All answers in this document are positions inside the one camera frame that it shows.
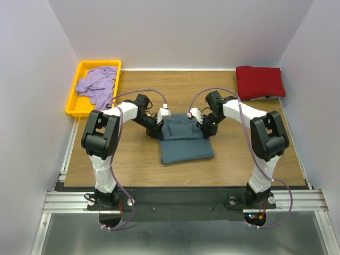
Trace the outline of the blue-grey t-shirt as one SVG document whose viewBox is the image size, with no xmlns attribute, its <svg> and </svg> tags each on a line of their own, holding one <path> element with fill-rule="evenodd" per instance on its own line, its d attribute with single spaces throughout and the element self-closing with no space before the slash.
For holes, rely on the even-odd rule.
<svg viewBox="0 0 340 255">
<path fill-rule="evenodd" d="M 192 160 L 211 159 L 214 151 L 209 139 L 186 114 L 172 114 L 161 129 L 163 139 L 159 141 L 163 165 Z"/>
</svg>

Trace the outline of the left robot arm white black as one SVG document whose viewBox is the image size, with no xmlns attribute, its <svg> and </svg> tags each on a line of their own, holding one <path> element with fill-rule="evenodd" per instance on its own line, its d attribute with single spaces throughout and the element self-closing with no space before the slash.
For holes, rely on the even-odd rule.
<svg viewBox="0 0 340 255">
<path fill-rule="evenodd" d="M 118 204 L 118 184 L 112 176 L 113 159 L 122 135 L 123 124 L 133 121 L 146 129 L 147 136 L 162 140 L 165 118 L 171 116 L 167 103 L 155 116 L 147 111 L 150 99 L 138 94 L 107 110 L 91 111 L 84 129 L 81 146 L 89 156 L 95 174 L 95 191 L 85 198 L 93 205 L 111 209 Z"/>
</svg>

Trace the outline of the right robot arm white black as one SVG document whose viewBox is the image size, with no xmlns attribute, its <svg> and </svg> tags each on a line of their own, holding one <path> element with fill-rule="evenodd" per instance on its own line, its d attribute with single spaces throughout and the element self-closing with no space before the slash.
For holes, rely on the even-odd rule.
<svg viewBox="0 0 340 255">
<path fill-rule="evenodd" d="M 187 113 L 195 118 L 204 138 L 216 135 L 218 124 L 232 118 L 243 126 L 254 169 L 245 188 L 245 202 L 253 206 L 265 202 L 271 189 L 275 167 L 290 145 L 281 115 L 265 112 L 240 102 L 237 97 L 222 97 L 217 90 L 205 97 L 211 112 L 202 114 L 197 108 Z"/>
</svg>

